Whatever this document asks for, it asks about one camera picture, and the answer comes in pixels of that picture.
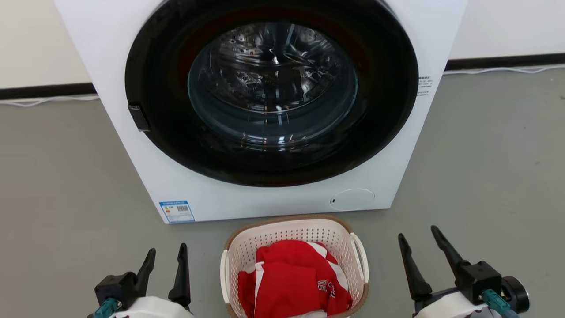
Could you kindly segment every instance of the gray floor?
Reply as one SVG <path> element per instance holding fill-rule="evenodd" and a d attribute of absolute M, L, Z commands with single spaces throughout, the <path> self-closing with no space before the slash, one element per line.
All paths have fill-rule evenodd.
<path fill-rule="evenodd" d="M 562 316 L 565 71 L 442 80 L 392 209 L 338 213 L 364 242 L 370 297 L 359 317 L 411 317 L 397 234 L 435 290 L 453 285 L 429 226 L 468 260 L 522 280 L 523 317 Z M 85 317 L 94 286 L 157 248 L 149 295 L 166 298 L 189 246 L 198 317 L 226 317 L 219 263 L 254 220 L 164 225 L 99 102 L 0 106 L 3 317 Z"/>

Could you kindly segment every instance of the white plastic basket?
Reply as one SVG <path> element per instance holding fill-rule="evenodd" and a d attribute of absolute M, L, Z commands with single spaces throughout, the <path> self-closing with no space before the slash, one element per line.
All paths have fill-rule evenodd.
<path fill-rule="evenodd" d="M 285 217 L 245 226 L 235 232 L 221 256 L 220 282 L 228 312 L 232 317 L 246 317 L 237 293 L 237 273 L 255 263 L 255 253 L 261 246 L 295 239 L 321 242 L 343 269 L 353 306 L 332 317 L 349 317 L 357 312 L 369 292 L 367 255 L 359 238 L 343 221 L 325 215 Z"/>

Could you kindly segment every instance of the washing machine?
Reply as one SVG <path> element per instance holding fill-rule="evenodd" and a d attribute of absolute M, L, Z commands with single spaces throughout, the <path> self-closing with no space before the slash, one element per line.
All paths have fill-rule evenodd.
<path fill-rule="evenodd" d="M 389 208 L 467 0 L 55 3 L 174 224 Z"/>

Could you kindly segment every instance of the energy label sticker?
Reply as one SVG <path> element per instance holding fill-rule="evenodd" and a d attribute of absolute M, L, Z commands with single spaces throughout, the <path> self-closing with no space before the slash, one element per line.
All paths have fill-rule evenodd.
<path fill-rule="evenodd" d="M 159 205 L 169 223 L 194 222 L 194 216 L 192 215 L 188 201 L 159 202 Z"/>

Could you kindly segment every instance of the white cable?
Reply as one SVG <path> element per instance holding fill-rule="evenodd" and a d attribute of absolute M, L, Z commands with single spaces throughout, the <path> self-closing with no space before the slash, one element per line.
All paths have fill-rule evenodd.
<path fill-rule="evenodd" d="M 445 71 L 444 75 L 454 75 L 454 74 L 468 74 L 468 75 L 475 75 L 475 74 L 483 74 L 487 72 L 497 72 L 497 71 L 509 71 L 509 72 L 518 72 L 524 74 L 537 74 L 544 71 L 555 70 L 556 68 L 565 68 L 565 64 L 561 65 L 553 65 L 553 66 L 546 66 L 546 67 L 538 67 L 538 68 L 511 68 L 511 67 L 495 67 L 495 68 L 486 68 L 484 70 L 478 71 Z M 42 98 L 35 102 L 23 103 L 23 102 L 10 102 L 10 101 L 0 101 L 0 105 L 10 105 L 10 106 L 18 106 L 18 107 L 32 107 L 37 106 L 40 104 L 44 104 L 50 101 L 94 101 L 99 100 L 100 97 L 98 95 L 94 96 L 81 96 L 81 97 L 72 97 L 72 96 L 55 96 L 49 98 Z"/>
<path fill-rule="evenodd" d="M 546 66 L 546 67 L 538 67 L 538 68 L 529 68 L 529 69 L 512 68 L 512 67 L 495 67 L 495 68 L 486 68 L 484 70 L 478 70 L 478 71 L 472 71 L 472 70 L 468 70 L 468 71 L 446 71 L 446 72 L 444 72 L 444 75 L 454 75 L 454 74 L 475 75 L 475 74 L 482 74 L 482 73 L 487 73 L 487 72 L 497 72 L 497 71 L 510 71 L 510 72 L 524 73 L 524 74 L 536 74 L 536 73 L 540 73 L 540 72 L 544 72 L 544 71 L 555 70 L 556 68 L 565 68 L 565 64 Z"/>
<path fill-rule="evenodd" d="M 10 106 L 18 106 L 18 107 L 32 107 L 37 106 L 39 104 L 43 104 L 50 101 L 94 101 L 99 100 L 100 97 L 98 95 L 94 96 L 81 96 L 81 97 L 72 97 L 72 96 L 55 96 L 49 98 L 42 98 L 35 102 L 23 103 L 23 102 L 9 102 L 9 101 L 0 101 L 0 105 L 10 105 Z"/>

